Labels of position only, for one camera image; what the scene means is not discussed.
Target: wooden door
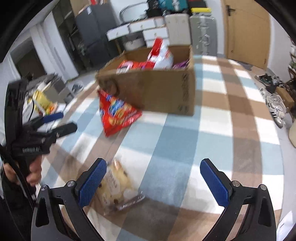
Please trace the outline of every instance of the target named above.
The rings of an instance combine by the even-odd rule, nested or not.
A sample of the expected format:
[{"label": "wooden door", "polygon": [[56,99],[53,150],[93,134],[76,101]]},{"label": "wooden door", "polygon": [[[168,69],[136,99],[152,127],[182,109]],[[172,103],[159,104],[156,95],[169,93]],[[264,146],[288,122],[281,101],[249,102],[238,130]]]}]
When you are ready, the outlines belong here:
[{"label": "wooden door", "polygon": [[224,3],[227,57],[266,69],[270,45],[269,13],[254,0],[224,0]]}]

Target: plastic food package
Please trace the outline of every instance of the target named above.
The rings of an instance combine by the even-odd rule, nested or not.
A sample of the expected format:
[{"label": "plastic food package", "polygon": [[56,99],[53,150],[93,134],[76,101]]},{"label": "plastic food package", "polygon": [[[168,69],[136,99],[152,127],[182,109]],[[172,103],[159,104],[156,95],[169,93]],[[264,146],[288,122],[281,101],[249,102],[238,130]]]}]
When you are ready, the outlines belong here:
[{"label": "plastic food package", "polygon": [[171,69],[174,62],[174,56],[169,51],[161,38],[157,38],[153,44],[152,50],[148,55],[145,68],[147,69]]},{"label": "plastic food package", "polygon": [[181,63],[175,64],[175,65],[173,66],[173,69],[186,68],[186,67],[188,66],[188,64],[189,64],[189,59],[186,60],[186,61],[183,61],[183,62],[181,62]]},{"label": "plastic food package", "polygon": [[107,137],[131,125],[142,116],[142,111],[101,89],[98,90],[98,95],[100,98],[100,116]]},{"label": "plastic food package", "polygon": [[133,188],[130,178],[117,159],[107,164],[107,172],[99,185],[97,194],[104,208],[104,214],[121,211],[145,198],[142,193],[138,193]]},{"label": "plastic food package", "polygon": [[130,60],[124,60],[117,68],[116,73],[126,73],[130,69],[142,69],[145,66],[145,62],[135,62]]}]

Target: human hand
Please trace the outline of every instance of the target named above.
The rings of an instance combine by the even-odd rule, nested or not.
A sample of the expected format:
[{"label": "human hand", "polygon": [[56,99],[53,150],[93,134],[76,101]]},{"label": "human hand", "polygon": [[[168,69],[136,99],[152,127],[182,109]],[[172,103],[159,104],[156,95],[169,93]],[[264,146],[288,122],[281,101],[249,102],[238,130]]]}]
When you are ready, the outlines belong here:
[{"label": "human hand", "polygon": [[[33,161],[30,165],[31,173],[27,176],[26,179],[27,179],[27,182],[32,187],[34,187],[41,180],[41,171],[42,171],[41,162],[42,162],[42,156],[38,156],[36,160]],[[8,163],[5,163],[3,167],[4,167],[4,171],[7,179],[12,183],[20,185],[20,182],[18,181],[16,173],[12,169],[12,167]]]}]

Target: black cabinet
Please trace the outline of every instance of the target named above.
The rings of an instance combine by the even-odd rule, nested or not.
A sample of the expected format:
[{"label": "black cabinet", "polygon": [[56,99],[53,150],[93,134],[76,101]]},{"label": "black cabinet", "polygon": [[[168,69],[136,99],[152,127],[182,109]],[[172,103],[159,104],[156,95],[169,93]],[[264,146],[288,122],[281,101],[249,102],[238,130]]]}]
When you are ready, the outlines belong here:
[{"label": "black cabinet", "polygon": [[106,37],[108,30],[117,27],[109,3],[88,6],[75,17],[75,21],[94,66],[106,63],[119,54],[114,42],[109,42]]}]

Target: drawer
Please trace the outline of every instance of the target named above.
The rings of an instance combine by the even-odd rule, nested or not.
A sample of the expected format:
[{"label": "drawer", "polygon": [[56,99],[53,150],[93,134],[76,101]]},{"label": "drawer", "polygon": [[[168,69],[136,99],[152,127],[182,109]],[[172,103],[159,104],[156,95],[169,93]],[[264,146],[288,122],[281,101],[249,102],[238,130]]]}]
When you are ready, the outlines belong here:
[{"label": "drawer", "polygon": [[[155,42],[155,39],[153,39],[153,40],[147,40],[147,41],[146,41],[147,48],[152,47],[153,44],[154,44],[154,42]],[[164,44],[166,44],[167,46],[170,45],[170,40],[169,40],[169,39],[164,39],[163,42],[164,42]]]},{"label": "drawer", "polygon": [[155,28],[155,21],[154,18],[142,20],[134,23],[130,23],[129,29],[131,33],[143,31],[145,29]]},{"label": "drawer", "polygon": [[143,31],[144,39],[145,40],[153,40],[157,37],[162,39],[168,38],[168,29],[166,27],[164,28],[154,28],[150,30]]},{"label": "drawer", "polygon": [[113,40],[122,36],[126,36],[129,34],[129,24],[122,25],[118,28],[111,29],[107,32],[107,38],[108,40]]},{"label": "drawer", "polygon": [[161,28],[165,25],[165,19],[163,17],[154,18],[154,20],[157,28]]}]

